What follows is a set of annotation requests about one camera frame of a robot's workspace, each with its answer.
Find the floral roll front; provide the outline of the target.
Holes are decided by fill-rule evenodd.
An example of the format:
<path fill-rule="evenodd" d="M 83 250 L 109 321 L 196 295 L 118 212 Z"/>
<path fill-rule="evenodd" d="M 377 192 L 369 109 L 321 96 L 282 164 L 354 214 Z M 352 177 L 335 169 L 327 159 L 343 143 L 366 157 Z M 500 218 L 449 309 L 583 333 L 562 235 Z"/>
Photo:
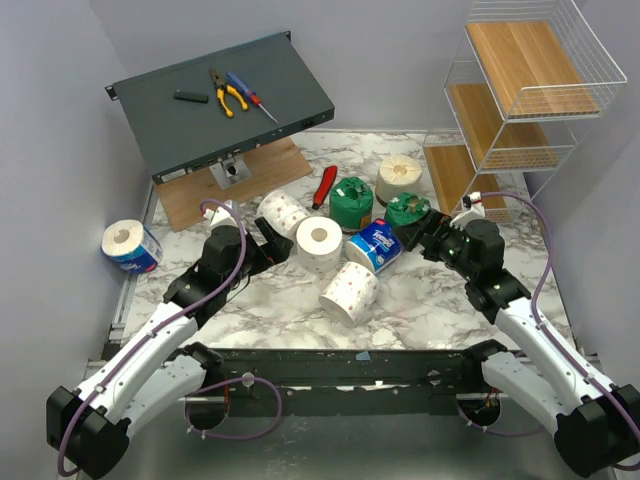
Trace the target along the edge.
<path fill-rule="evenodd" d="M 359 327 L 371 319 L 380 291 L 377 276 L 366 267 L 346 262 L 319 296 L 321 307 L 346 327 Z"/>

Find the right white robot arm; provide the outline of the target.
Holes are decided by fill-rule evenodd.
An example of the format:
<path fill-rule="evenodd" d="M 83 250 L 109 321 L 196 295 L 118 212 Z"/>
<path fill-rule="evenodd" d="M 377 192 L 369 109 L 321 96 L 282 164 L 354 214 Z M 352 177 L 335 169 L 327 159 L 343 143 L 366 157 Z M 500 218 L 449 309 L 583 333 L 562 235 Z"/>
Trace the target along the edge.
<path fill-rule="evenodd" d="M 638 390 L 616 385 L 540 313 L 532 294 L 504 266 L 497 225 L 474 219 L 458 226 L 431 210 L 393 233 L 405 250 L 420 246 L 424 259 L 442 262 L 464 279 L 469 303 L 535 366 L 522 366 L 497 346 L 461 365 L 462 384 L 474 392 L 490 385 L 505 393 L 549 433 L 575 474 L 629 469 L 627 459 L 639 452 Z"/>

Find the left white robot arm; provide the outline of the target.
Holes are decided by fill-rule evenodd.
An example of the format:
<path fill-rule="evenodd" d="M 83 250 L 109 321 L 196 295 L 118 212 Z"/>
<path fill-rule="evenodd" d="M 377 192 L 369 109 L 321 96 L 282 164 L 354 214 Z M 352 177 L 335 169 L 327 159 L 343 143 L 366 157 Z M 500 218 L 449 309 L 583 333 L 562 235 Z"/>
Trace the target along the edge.
<path fill-rule="evenodd" d="M 188 340 L 227 303 L 243 279 L 288 259 L 292 240 L 263 218 L 255 221 L 265 242 L 241 224 L 212 228 L 201 257 L 168 287 L 147 323 L 121 350 L 73 390 L 58 387 L 46 402 L 46 438 L 58 452 L 62 477 L 109 473 L 132 438 L 151 419 L 184 396 L 213 394 L 216 413 L 190 425 L 208 437 L 230 407 L 233 380 L 221 357 Z"/>

